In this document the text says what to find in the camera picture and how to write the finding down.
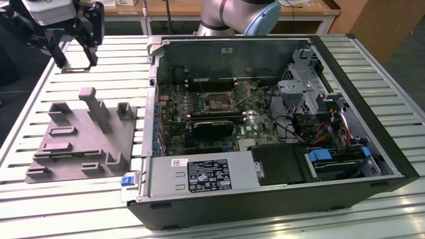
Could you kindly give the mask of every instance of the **power supply label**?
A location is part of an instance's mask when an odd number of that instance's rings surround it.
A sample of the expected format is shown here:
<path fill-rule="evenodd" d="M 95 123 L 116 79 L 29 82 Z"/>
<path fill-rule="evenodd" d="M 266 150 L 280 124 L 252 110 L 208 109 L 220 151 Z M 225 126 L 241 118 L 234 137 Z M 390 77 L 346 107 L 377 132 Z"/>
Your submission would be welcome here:
<path fill-rule="evenodd" d="M 226 159 L 188 162 L 190 193 L 232 189 Z"/>

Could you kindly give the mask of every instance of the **motherboard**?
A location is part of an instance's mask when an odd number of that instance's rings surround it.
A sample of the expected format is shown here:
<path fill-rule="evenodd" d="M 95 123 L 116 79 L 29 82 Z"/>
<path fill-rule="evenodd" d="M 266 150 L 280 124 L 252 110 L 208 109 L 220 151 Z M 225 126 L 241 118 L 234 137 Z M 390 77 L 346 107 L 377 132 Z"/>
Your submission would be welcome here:
<path fill-rule="evenodd" d="M 161 83 L 166 156 L 246 151 L 249 146 L 278 143 L 266 107 L 269 89 L 256 79 Z"/>

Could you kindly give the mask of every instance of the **white label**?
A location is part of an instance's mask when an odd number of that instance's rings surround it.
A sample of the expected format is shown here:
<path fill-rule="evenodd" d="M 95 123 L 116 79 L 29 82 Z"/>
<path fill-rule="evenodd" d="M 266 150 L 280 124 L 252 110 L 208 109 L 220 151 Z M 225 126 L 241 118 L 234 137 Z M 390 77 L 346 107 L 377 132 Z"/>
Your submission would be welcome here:
<path fill-rule="evenodd" d="M 206 82 L 206 81 L 209 81 L 209 78 L 193 79 L 193 82 Z"/>
<path fill-rule="evenodd" d="M 221 182 L 217 182 L 217 185 L 229 185 L 230 184 L 230 181 L 221 181 Z"/>
<path fill-rule="evenodd" d="M 324 12 L 324 15 L 338 15 L 338 12 Z"/>
<path fill-rule="evenodd" d="M 232 53 L 233 48 L 221 48 L 221 54 Z"/>
<path fill-rule="evenodd" d="M 137 15 L 137 12 L 136 11 L 120 11 L 118 14 Z"/>
<path fill-rule="evenodd" d="M 188 165 L 188 159 L 186 158 L 174 158 L 172 160 L 172 167 L 186 166 L 186 165 Z"/>

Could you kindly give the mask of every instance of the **electronic chip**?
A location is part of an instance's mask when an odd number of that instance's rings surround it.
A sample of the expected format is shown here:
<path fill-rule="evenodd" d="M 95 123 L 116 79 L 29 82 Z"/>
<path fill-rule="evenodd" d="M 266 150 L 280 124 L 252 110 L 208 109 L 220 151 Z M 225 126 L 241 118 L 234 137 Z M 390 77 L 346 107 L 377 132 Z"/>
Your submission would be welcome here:
<path fill-rule="evenodd" d="M 204 109 L 210 114 L 222 112 L 236 112 L 233 93 L 206 93 L 204 95 Z"/>

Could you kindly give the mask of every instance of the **sticker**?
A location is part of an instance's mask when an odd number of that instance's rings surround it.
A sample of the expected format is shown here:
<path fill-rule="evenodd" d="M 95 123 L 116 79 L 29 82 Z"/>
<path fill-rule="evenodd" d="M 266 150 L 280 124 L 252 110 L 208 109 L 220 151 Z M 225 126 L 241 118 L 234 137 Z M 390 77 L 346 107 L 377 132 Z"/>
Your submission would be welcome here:
<path fill-rule="evenodd" d="M 233 53 L 233 48 L 221 48 L 221 54 Z"/>
<path fill-rule="evenodd" d="M 193 79 L 193 82 L 206 82 L 209 81 L 209 78 L 198 78 L 198 79 Z"/>
<path fill-rule="evenodd" d="M 120 11 L 118 14 L 122 14 L 122 15 L 137 15 L 137 12 L 136 11 Z"/>
<path fill-rule="evenodd" d="M 226 159 L 186 164 L 190 193 L 232 189 Z"/>
<path fill-rule="evenodd" d="M 186 166 L 186 165 L 188 165 L 188 159 L 186 158 L 174 158 L 172 160 L 172 167 Z"/>

